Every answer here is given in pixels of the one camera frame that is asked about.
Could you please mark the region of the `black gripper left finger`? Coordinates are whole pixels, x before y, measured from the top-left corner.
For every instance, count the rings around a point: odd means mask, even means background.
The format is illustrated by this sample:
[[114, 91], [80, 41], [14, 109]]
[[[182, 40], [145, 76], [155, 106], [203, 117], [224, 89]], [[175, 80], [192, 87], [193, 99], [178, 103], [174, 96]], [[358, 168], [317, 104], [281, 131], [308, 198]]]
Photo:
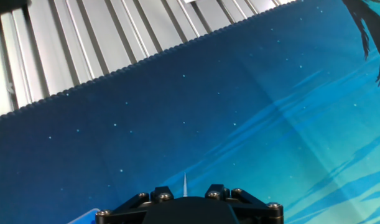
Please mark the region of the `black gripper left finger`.
[[114, 210], [96, 212], [96, 224], [133, 223], [141, 221], [152, 206], [173, 200], [174, 195], [167, 187], [156, 187], [151, 193], [135, 194]]

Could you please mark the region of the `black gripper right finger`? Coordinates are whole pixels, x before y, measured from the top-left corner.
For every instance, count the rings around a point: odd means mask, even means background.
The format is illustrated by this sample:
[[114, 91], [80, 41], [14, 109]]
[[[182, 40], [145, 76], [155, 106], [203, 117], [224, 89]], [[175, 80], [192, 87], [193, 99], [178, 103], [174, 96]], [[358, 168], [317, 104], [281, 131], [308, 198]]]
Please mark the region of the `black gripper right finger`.
[[241, 188], [228, 189], [223, 184], [212, 184], [205, 198], [222, 202], [227, 209], [222, 215], [234, 218], [236, 223], [283, 224], [283, 205], [264, 203]]

